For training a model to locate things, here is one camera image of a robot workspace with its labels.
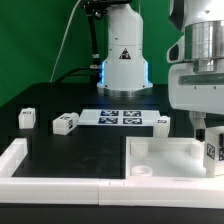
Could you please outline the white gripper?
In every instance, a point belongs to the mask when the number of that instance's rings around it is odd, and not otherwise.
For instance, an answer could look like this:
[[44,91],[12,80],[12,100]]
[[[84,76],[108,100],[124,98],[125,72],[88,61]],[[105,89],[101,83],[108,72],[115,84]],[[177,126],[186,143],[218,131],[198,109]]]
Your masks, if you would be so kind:
[[203,142],[206,113],[224,115],[224,59],[218,61],[215,72],[202,74],[193,72],[192,63],[172,65],[168,75],[168,94],[174,109],[190,111],[194,138]]

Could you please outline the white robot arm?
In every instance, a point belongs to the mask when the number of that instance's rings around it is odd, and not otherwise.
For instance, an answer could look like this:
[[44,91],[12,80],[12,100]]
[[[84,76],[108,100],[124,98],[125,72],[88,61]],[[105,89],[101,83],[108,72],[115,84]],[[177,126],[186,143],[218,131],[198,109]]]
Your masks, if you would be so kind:
[[[98,91],[132,97],[151,89],[142,17],[116,2],[108,17],[108,56]],[[205,116],[224,115],[224,0],[170,0],[169,20],[182,33],[167,51],[169,102],[189,112],[194,136],[203,141],[209,137]]]

